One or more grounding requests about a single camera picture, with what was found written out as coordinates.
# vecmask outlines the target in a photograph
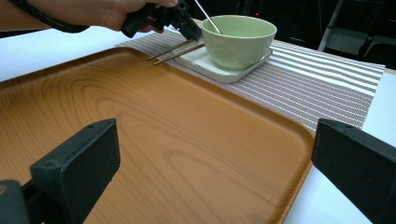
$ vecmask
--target white saucer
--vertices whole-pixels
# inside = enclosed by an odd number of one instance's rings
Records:
[[[183,46],[179,49],[174,49],[172,52],[177,54],[183,50],[193,48],[199,44],[202,44],[202,39],[198,42],[190,43],[189,45]],[[259,67],[268,61],[269,56],[272,54],[272,50],[268,50],[267,53],[262,57],[262,59],[250,66],[246,70],[235,71],[221,68],[216,63],[214,63],[209,55],[206,52],[206,48],[196,49],[190,53],[184,54],[180,57],[175,58],[175,61],[185,67],[192,69],[195,72],[198,72],[206,77],[210,77],[215,79],[218,82],[222,83],[233,83],[244,77],[245,75],[252,72],[254,69]]]

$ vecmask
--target human hand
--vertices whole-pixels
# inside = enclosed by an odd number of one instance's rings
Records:
[[[142,8],[146,3],[163,7],[174,7],[177,0],[28,0],[41,12],[55,20],[74,25],[97,25],[118,31],[124,23],[127,13]],[[140,32],[156,30],[150,23]]]

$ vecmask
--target orange tray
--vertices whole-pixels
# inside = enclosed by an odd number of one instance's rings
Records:
[[[0,179],[24,184],[71,135],[116,118],[121,166],[86,223],[282,222],[313,134],[147,57],[109,49],[0,82]]]

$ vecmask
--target chopsticks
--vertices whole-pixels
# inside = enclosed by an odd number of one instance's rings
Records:
[[[170,48],[170,49],[164,50],[163,52],[160,52],[160,53],[158,53],[158,54],[156,54],[156,55],[154,55],[154,56],[152,56],[152,57],[147,58],[147,60],[150,61],[150,60],[152,60],[152,59],[158,58],[158,57],[160,57],[160,56],[162,56],[162,55],[164,55],[164,54],[166,54],[166,53],[168,53],[168,52],[170,52],[170,51],[172,51],[172,50],[174,50],[174,49],[178,49],[178,48],[181,48],[181,47],[183,47],[183,46],[185,46],[185,45],[188,45],[188,44],[190,44],[192,41],[194,41],[194,40],[193,40],[193,39],[186,40],[186,41],[184,41],[184,42],[182,42],[182,43],[180,43],[180,44],[178,44],[178,45],[173,46],[173,47]],[[174,59],[174,58],[176,58],[176,57],[179,57],[179,56],[181,56],[181,55],[183,55],[183,54],[192,52],[192,51],[194,51],[194,50],[196,50],[196,49],[200,49],[200,48],[203,47],[203,46],[204,46],[204,44],[200,44],[200,45],[197,45],[197,46],[195,46],[195,47],[193,47],[193,48],[191,48],[191,49],[183,50],[183,51],[181,51],[180,53],[177,53],[177,54],[175,54],[175,55],[173,55],[173,56],[171,56],[171,57],[168,57],[168,58],[159,60],[158,62],[155,62],[154,65],[157,65],[157,64],[160,64],[160,63],[166,63],[166,62],[168,62],[168,61],[170,61],[170,60],[172,60],[172,59]]]

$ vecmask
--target green bowl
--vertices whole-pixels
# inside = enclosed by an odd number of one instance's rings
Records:
[[[221,30],[220,35],[211,22],[202,22],[206,51],[220,67],[244,70],[258,63],[270,48],[276,27],[268,21],[253,17],[225,15],[212,17]]]

